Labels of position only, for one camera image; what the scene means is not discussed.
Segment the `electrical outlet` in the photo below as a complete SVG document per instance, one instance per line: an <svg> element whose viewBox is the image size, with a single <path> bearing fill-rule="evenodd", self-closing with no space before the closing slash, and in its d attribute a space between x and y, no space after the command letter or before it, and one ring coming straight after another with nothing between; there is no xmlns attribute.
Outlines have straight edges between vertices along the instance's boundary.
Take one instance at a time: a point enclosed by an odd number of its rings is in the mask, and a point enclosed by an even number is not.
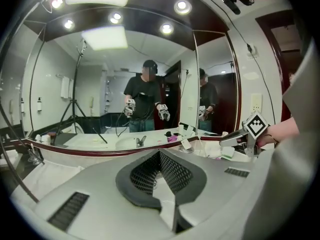
<svg viewBox="0 0 320 240"><path fill-rule="evenodd" d="M262 112L262 94L261 93L252 93L251 94L250 112L252 114L255 111L258 111L259 113Z"/></svg>

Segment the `man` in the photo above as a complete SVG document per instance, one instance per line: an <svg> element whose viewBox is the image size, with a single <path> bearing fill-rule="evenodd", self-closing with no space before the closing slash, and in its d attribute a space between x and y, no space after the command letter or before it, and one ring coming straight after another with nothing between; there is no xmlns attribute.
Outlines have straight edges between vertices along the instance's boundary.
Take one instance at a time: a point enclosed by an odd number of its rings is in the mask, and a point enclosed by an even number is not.
<svg viewBox="0 0 320 240"><path fill-rule="evenodd" d="M128 104L130 99L135 102L135 110L129 122L130 133L155 130L155 107L162 120L170 119L168 108L161 104L160 87L156 81L157 72L158 65L153 60L147 60L143 63L142 74L132 77L126 85L124 102Z"/></svg>
<svg viewBox="0 0 320 240"><path fill-rule="evenodd" d="M215 86L206 82L206 76L206 72L200 68L200 107L205 106L205 112L199 116L198 128L211 132L211 120L215 107L218 104L218 94Z"/></svg>

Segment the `doorway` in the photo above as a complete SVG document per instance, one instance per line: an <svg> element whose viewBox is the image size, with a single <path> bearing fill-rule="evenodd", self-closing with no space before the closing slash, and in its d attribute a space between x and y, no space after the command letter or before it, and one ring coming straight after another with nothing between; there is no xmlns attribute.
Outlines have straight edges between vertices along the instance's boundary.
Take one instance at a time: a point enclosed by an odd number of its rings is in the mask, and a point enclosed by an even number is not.
<svg viewBox="0 0 320 240"><path fill-rule="evenodd" d="M164 128L178 127L181 101L181 61L178 61L166 72L164 78L165 104L170 113L170 120L164 122Z"/></svg>
<svg viewBox="0 0 320 240"><path fill-rule="evenodd" d="M301 40L296 28L293 10L270 13L255 19L270 43L279 69L282 94L290 87L290 75L302 62ZM287 105L282 102L281 121L291 117Z"/></svg>

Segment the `sink faucet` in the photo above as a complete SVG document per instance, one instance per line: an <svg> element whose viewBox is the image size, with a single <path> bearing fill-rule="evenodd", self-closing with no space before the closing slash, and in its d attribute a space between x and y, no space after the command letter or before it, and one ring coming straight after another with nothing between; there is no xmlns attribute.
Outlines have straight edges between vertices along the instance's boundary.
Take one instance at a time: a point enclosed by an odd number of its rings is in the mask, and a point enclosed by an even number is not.
<svg viewBox="0 0 320 240"><path fill-rule="evenodd" d="M147 136L143 136L142 139L140 140L139 138L136 138L136 147L141 148L144 146L144 142Z"/></svg>

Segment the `black t-shirt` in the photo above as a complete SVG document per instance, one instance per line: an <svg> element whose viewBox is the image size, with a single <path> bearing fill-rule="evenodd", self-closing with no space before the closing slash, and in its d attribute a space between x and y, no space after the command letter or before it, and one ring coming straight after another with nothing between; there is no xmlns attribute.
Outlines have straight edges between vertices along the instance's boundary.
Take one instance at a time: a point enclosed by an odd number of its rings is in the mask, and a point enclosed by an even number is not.
<svg viewBox="0 0 320 240"><path fill-rule="evenodd" d="M154 118L155 103L161 102L160 87L156 80L145 82L140 75L132 77L126 85L124 94L131 95L135 101L133 119Z"/></svg>
<svg viewBox="0 0 320 240"><path fill-rule="evenodd" d="M218 104L218 94L216 87L207 82L205 85L200 87L200 106L205 106L207 109L209 106L215 107ZM211 120L212 114L208 115L207 120Z"/></svg>

